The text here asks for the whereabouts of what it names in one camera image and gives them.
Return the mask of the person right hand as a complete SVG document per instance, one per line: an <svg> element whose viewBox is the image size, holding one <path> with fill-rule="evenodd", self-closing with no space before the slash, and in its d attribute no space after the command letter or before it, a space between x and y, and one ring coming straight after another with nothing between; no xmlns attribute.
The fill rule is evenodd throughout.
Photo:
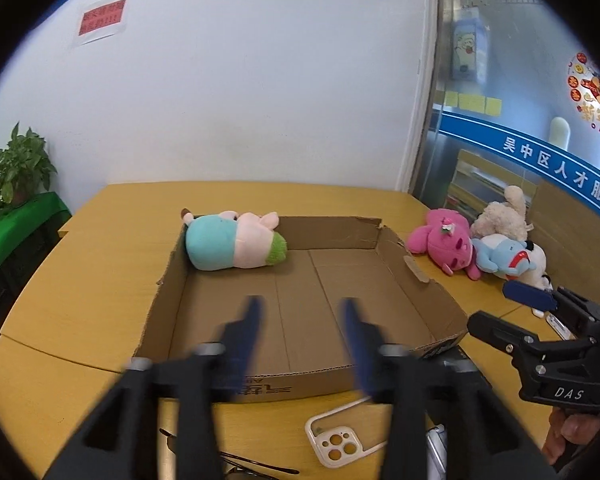
<svg viewBox="0 0 600 480"><path fill-rule="evenodd" d="M600 431L600 416L569 414L561 408L552 409L548 423L542 453L550 465L564 455L568 443L588 445Z"/></svg>

